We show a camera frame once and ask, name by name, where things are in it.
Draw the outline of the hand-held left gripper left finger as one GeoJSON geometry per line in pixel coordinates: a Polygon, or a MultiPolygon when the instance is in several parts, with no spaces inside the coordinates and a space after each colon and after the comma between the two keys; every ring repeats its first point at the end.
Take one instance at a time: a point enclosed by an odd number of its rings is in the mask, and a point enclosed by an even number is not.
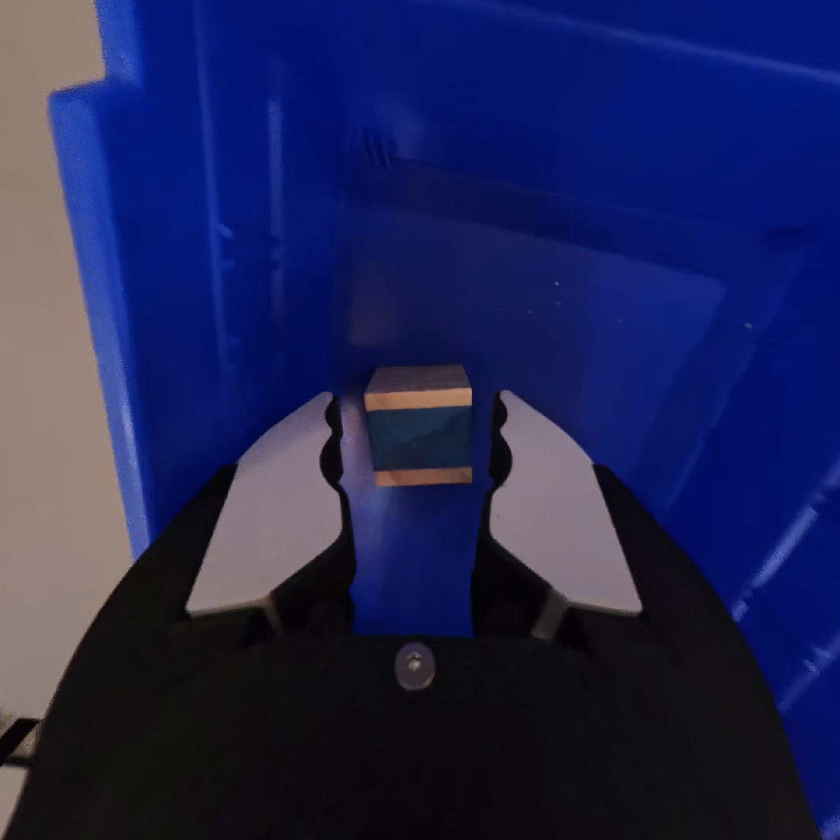
{"type": "Polygon", "coordinates": [[[321,392],[245,451],[186,603],[191,618],[254,609],[278,634],[352,624],[341,439],[339,400],[321,392]]]}

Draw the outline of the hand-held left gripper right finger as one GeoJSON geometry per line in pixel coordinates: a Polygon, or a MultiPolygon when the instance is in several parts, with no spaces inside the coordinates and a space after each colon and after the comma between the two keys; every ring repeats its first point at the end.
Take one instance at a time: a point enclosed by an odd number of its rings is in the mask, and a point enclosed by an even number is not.
{"type": "Polygon", "coordinates": [[[490,440],[474,634],[585,646],[587,623],[639,620],[642,599],[583,447],[513,391],[495,396],[490,440]]]}

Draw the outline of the wooden block with blue stripe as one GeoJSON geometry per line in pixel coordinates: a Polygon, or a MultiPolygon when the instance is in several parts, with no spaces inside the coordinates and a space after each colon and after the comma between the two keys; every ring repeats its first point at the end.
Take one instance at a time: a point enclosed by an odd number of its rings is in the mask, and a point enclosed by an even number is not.
{"type": "Polygon", "coordinates": [[[377,487],[472,482],[473,390],[462,364],[378,367],[363,399],[377,487]]]}

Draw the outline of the blue plastic bin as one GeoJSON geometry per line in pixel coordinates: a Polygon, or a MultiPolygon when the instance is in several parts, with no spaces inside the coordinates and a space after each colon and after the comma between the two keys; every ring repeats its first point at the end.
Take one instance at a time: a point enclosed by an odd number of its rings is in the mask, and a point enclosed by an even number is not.
{"type": "Polygon", "coordinates": [[[714,586],[838,838],[838,2],[96,2],[49,100],[138,557],[319,392],[462,363],[471,486],[348,467],[359,629],[465,634],[509,389],[714,586]]]}

